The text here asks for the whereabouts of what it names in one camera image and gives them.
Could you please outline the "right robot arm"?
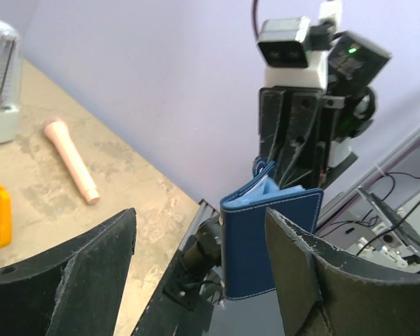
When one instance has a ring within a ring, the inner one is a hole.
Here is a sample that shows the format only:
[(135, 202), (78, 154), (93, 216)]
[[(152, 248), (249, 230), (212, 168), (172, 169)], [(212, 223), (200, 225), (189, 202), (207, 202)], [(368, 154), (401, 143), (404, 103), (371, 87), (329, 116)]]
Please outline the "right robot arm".
[(258, 163), (272, 164), (280, 188), (328, 187), (357, 160), (351, 142), (372, 124), (370, 84), (391, 54), (351, 31), (321, 24), (297, 41), (262, 42)]

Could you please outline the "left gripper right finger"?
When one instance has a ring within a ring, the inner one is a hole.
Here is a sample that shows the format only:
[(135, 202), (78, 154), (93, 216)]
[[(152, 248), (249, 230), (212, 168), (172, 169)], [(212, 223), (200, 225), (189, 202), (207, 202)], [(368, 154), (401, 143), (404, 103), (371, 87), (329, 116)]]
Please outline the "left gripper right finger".
[(286, 335), (420, 335), (420, 274), (351, 255), (272, 209), (265, 235)]

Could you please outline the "white metronome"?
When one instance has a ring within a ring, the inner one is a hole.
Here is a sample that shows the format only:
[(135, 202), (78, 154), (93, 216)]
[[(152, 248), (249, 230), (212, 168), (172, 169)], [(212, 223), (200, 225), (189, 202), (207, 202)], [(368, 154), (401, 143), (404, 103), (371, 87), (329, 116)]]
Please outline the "white metronome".
[(18, 31), (0, 20), (0, 144), (14, 140), (20, 120), (22, 39)]

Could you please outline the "pink microphone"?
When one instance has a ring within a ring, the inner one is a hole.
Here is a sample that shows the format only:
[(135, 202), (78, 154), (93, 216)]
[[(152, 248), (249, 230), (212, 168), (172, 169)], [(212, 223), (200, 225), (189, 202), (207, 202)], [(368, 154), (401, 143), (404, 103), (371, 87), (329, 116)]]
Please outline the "pink microphone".
[(44, 133), (56, 147), (86, 203), (97, 203), (100, 200), (97, 186), (71, 139), (67, 124), (60, 118), (50, 118), (44, 123)]

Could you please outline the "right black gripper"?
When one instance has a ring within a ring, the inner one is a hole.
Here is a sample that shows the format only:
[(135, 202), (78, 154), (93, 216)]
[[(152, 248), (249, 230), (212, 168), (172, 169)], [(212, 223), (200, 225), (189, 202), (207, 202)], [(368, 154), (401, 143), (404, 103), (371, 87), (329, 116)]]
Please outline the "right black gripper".
[[(274, 159), (274, 142), (285, 103), (284, 87), (264, 87), (259, 92), (259, 156)], [(325, 95), (321, 101), (316, 142), (320, 168), (318, 186), (327, 188), (336, 178), (338, 167), (347, 158), (347, 143), (337, 138), (337, 124), (344, 108), (344, 97)], [(311, 134), (319, 104), (318, 91), (293, 93), (288, 125), (276, 159), (276, 182), (283, 188)]]

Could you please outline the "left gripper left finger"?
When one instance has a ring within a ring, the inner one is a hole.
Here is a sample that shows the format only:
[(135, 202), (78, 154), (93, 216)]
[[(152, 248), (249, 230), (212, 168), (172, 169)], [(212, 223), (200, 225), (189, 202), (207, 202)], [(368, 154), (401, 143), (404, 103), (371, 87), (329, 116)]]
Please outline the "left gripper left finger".
[(137, 233), (125, 209), (0, 268), (0, 335), (112, 335)]

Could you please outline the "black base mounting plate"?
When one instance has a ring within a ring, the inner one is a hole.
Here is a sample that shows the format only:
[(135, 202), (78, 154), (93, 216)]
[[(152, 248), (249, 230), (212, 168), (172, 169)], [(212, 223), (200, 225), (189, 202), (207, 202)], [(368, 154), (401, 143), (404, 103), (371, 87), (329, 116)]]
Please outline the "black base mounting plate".
[(221, 300), (219, 216), (204, 220), (176, 250), (133, 335), (204, 335)]

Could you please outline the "blue leather card holder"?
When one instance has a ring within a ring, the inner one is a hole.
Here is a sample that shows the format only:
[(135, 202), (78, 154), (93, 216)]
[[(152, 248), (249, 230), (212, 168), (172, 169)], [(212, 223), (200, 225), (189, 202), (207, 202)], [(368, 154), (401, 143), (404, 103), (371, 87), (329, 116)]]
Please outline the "blue leather card holder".
[(275, 289), (265, 237), (267, 208), (313, 233), (323, 201), (321, 188), (280, 189), (266, 164), (246, 185), (220, 201), (224, 295), (243, 300)]

